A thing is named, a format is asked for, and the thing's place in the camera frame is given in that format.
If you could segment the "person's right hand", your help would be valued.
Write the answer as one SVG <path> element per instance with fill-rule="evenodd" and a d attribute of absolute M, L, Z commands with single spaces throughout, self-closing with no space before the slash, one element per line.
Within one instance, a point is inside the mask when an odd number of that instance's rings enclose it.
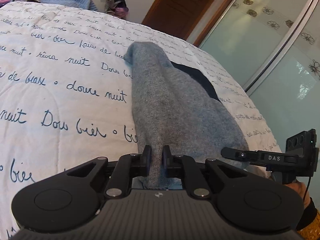
<path fill-rule="evenodd" d="M 287 187 L 295 191 L 303 200 L 304 208 L 306 209 L 311 202 L 310 194 L 306 189 L 306 185 L 303 182 L 295 181 L 290 184 L 286 184 Z"/>

